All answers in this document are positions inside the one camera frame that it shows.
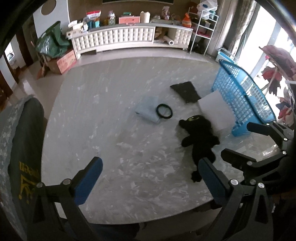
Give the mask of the black plush toy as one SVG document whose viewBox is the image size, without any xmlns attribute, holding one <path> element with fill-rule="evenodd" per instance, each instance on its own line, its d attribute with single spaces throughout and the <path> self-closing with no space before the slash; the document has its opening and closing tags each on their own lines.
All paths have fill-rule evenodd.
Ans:
<svg viewBox="0 0 296 241">
<path fill-rule="evenodd" d="M 197 167 L 197 170 L 191 173 L 191 180 L 200 182 L 202 177 L 198 168 L 199 161 L 207 158 L 212 164 L 215 162 L 216 156 L 212 148 L 220 144 L 219 138 L 213 134 L 211 122 L 202 115 L 179 120 L 179 126 L 189 134 L 181 141 L 181 146 L 192 146 L 192 160 Z"/>
</svg>

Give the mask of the blue plastic laundry basket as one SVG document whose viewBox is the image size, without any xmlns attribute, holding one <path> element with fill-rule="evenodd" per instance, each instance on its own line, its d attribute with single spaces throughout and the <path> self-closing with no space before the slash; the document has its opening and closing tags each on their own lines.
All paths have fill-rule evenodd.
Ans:
<svg viewBox="0 0 296 241">
<path fill-rule="evenodd" d="M 219 65 L 211 91 L 220 92 L 235 116 L 233 136 L 249 133 L 249 122 L 265 125 L 276 120 L 266 97 L 244 69 L 226 60 L 219 60 Z"/>
</svg>

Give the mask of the white cloth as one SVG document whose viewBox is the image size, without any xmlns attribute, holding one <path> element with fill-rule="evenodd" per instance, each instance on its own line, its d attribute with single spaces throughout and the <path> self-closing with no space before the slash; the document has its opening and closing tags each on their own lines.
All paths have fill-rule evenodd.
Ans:
<svg viewBox="0 0 296 241">
<path fill-rule="evenodd" d="M 198 100 L 198 106 L 202 116 L 210 121 L 215 135 L 224 137 L 231 134 L 235 116 L 218 90 Z"/>
</svg>

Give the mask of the dark green square cloth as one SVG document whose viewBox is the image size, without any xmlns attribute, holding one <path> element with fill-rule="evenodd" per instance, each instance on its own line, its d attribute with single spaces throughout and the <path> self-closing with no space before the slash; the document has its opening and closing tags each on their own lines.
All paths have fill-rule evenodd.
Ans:
<svg viewBox="0 0 296 241">
<path fill-rule="evenodd" d="M 185 103 L 196 103 L 201 99 L 191 81 L 173 84 L 170 86 Z"/>
</svg>

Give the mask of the light blue cloth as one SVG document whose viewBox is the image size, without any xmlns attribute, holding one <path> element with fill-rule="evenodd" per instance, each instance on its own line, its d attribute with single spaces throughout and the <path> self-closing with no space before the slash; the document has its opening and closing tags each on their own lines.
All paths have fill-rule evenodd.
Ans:
<svg viewBox="0 0 296 241">
<path fill-rule="evenodd" d="M 158 123 L 160 117 L 156 112 L 157 106 L 160 104 L 158 96 L 144 96 L 135 108 L 135 113 L 151 121 L 152 123 Z"/>
</svg>

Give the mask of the blue white plastic bin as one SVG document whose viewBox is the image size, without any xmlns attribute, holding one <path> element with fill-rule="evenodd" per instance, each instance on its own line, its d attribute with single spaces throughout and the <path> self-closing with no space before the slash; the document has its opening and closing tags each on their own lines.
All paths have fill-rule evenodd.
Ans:
<svg viewBox="0 0 296 241">
<path fill-rule="evenodd" d="M 236 64 L 238 59 L 236 58 L 235 55 L 233 55 L 227 49 L 220 48 L 217 52 L 217 57 L 216 57 L 216 61 L 219 62 L 219 60 L 225 60 L 233 64 Z"/>
</svg>

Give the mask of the pink cardboard box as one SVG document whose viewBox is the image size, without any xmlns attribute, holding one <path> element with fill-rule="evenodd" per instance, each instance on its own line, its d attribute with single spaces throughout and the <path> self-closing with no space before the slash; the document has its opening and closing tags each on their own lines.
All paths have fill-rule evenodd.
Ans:
<svg viewBox="0 0 296 241">
<path fill-rule="evenodd" d="M 64 74 L 77 62 L 74 50 L 69 50 L 62 57 L 51 59 L 47 62 L 49 69 L 55 74 Z"/>
</svg>

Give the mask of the patterned window curtain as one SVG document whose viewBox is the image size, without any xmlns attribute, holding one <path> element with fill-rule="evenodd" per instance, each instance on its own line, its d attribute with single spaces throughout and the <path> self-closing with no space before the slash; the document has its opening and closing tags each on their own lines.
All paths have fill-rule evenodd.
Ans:
<svg viewBox="0 0 296 241">
<path fill-rule="evenodd" d="M 236 55 L 239 44 L 242 38 L 243 33 L 247 29 L 253 13 L 255 11 L 256 2 L 251 0 L 243 0 L 239 1 L 237 4 L 237 10 L 239 13 L 238 19 L 234 22 L 235 30 L 232 34 L 232 40 L 229 45 L 229 51 L 234 56 Z"/>
</svg>

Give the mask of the white paper roll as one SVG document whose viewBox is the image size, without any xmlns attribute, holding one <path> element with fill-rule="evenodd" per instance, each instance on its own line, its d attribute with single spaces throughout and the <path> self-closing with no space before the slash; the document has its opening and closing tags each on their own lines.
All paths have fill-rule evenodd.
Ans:
<svg viewBox="0 0 296 241">
<path fill-rule="evenodd" d="M 169 38 L 168 36 L 163 36 L 163 39 L 165 40 L 165 42 L 167 42 L 170 46 L 172 46 L 174 44 L 174 41 Z"/>
</svg>

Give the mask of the white metal shelf rack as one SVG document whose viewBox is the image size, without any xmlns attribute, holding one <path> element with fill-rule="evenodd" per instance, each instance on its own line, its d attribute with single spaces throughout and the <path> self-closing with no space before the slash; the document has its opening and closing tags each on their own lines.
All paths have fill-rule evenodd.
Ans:
<svg viewBox="0 0 296 241">
<path fill-rule="evenodd" d="M 205 55 L 211 43 L 219 16 L 214 11 L 202 10 L 198 13 L 188 11 L 191 17 L 191 46 L 189 52 L 197 52 Z"/>
</svg>

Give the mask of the standing air conditioner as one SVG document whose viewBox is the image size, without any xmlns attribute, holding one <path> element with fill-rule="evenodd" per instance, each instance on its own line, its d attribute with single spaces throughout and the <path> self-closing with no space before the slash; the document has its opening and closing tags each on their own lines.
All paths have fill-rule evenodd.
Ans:
<svg viewBox="0 0 296 241">
<path fill-rule="evenodd" d="M 238 0 L 223 0 L 218 1 L 218 21 L 210 40 L 207 54 L 216 57 L 218 50 L 223 47 L 226 40 L 228 32 L 230 30 L 236 8 L 238 5 Z"/>
</svg>

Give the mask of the green plastic bag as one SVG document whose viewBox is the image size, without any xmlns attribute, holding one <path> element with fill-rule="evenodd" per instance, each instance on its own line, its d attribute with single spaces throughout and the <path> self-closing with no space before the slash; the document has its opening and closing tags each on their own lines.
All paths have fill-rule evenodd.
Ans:
<svg viewBox="0 0 296 241">
<path fill-rule="evenodd" d="M 70 48 L 70 42 L 62 34 L 61 22 L 56 21 L 38 38 L 35 50 L 49 58 L 59 58 Z"/>
</svg>

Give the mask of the white plastic bags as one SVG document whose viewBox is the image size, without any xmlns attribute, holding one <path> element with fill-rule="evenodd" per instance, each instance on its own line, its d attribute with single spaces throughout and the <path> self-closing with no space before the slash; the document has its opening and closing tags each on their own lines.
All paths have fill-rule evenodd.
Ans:
<svg viewBox="0 0 296 241">
<path fill-rule="evenodd" d="M 218 2 L 217 0 L 206 0 L 201 1 L 197 5 L 198 16 L 201 16 L 202 19 L 207 20 L 211 13 L 215 13 L 218 9 Z"/>
</svg>

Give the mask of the white plastic jug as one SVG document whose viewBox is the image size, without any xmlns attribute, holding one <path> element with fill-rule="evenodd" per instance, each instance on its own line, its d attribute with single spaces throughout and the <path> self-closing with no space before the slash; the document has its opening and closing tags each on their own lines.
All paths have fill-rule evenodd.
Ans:
<svg viewBox="0 0 296 241">
<path fill-rule="evenodd" d="M 151 16 L 150 12 L 141 11 L 140 12 L 140 23 L 145 23 L 145 24 L 149 23 L 150 16 Z"/>
</svg>

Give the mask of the pink drawer box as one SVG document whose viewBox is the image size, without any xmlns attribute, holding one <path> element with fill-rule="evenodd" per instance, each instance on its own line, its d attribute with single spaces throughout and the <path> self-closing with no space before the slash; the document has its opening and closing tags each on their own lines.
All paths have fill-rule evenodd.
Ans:
<svg viewBox="0 0 296 241">
<path fill-rule="evenodd" d="M 140 16 L 121 16 L 118 18 L 119 24 L 136 24 L 140 23 Z"/>
</svg>

